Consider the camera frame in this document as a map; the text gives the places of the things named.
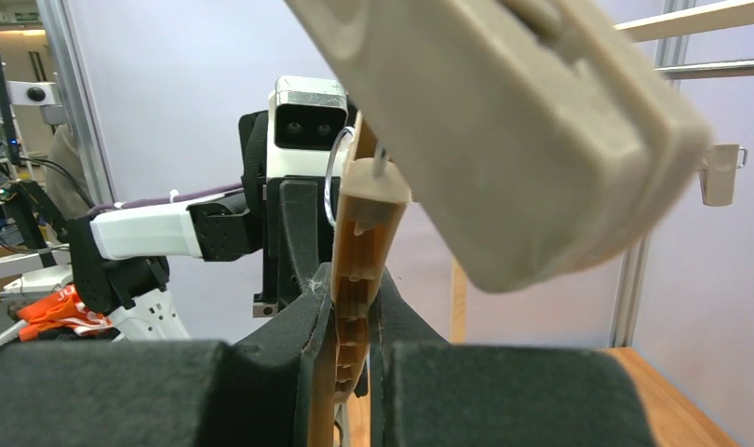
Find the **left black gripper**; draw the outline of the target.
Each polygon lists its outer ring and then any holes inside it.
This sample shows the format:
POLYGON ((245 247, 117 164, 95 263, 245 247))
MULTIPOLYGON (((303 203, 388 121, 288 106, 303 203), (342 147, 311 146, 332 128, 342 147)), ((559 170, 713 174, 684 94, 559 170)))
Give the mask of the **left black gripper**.
POLYGON ((263 290, 254 295, 254 314, 290 305, 321 264, 332 258, 333 229, 323 204, 324 179, 266 176, 268 113, 243 115, 238 122, 244 172, 241 181, 249 214, 262 225, 256 247, 263 251, 263 290))

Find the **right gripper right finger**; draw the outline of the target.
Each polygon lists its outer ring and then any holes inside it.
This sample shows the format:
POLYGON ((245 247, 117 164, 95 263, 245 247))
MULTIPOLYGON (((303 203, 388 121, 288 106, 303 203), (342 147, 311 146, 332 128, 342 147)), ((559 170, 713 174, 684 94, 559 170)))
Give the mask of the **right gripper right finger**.
POLYGON ((375 446, 652 446, 630 376, 593 350, 455 345, 389 273, 369 312, 375 446))

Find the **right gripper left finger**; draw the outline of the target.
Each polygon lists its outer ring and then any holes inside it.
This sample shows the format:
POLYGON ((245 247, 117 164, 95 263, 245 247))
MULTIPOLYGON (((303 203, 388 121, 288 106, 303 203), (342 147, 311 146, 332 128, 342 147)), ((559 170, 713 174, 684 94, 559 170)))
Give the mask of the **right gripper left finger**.
POLYGON ((48 341, 0 355, 0 446, 330 446, 330 266, 245 339, 48 341))

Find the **beige clip hanger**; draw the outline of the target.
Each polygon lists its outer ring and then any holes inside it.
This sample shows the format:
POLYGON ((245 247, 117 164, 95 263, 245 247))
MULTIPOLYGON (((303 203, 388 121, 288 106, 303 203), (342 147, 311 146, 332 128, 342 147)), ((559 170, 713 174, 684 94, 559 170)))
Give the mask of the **beige clip hanger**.
MULTIPOLYGON (((590 1, 292 1, 359 111, 338 236, 389 155, 470 281, 519 291, 626 250, 712 144, 707 121, 590 1)), ((614 357, 396 335, 370 312, 382 446, 652 446, 614 357)))
POLYGON ((717 144, 707 151, 697 171, 704 205, 733 204, 736 173, 746 165, 747 155, 748 150, 738 143, 717 144))

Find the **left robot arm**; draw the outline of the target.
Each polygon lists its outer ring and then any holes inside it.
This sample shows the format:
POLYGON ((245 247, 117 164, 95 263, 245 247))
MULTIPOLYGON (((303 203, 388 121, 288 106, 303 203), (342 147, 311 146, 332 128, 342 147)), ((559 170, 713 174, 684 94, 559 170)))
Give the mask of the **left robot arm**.
POLYGON ((274 126, 265 111, 238 123, 240 184, 184 201, 141 201, 65 224, 73 280, 20 310, 15 338, 37 340, 182 339, 170 300, 168 258, 233 262, 263 256, 260 304, 276 311, 252 343, 285 342, 301 328, 301 293, 330 258, 335 176, 266 174, 274 126))

